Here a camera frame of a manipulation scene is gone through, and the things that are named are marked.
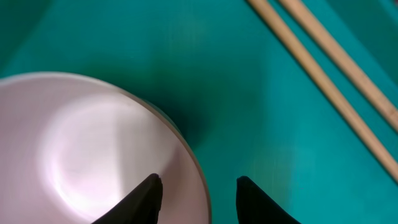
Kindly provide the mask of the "pink bowl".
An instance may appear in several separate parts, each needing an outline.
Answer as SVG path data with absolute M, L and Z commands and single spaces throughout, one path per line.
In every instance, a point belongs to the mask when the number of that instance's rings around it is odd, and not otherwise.
M 93 223 L 151 174 L 159 223 L 211 222 L 200 165 L 154 105 L 72 73 L 1 80 L 2 223 Z

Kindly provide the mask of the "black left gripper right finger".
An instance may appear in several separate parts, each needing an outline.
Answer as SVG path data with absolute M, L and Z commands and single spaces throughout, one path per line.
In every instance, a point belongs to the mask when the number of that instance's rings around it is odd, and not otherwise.
M 300 224 L 249 177 L 237 178 L 236 212 L 239 224 Z

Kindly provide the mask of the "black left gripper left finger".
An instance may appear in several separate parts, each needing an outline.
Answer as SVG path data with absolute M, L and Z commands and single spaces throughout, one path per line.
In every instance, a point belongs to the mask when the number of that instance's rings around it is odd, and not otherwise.
M 162 196 L 161 178 L 151 174 L 92 224 L 157 224 Z

